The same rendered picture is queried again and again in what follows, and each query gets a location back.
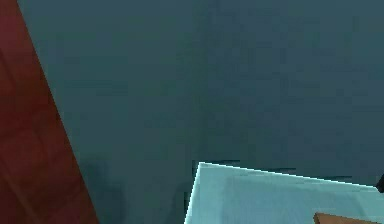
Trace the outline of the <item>pale blue table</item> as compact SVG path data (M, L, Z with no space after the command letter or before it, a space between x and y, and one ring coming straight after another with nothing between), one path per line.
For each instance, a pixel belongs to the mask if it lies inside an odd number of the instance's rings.
M384 224L373 186L201 162L184 224L314 224L317 212Z

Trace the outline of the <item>brown flat box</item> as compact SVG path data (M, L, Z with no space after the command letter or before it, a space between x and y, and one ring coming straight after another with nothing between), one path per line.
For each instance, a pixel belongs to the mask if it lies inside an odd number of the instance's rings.
M380 224L379 222L348 218L325 213L315 213L313 219L315 224Z

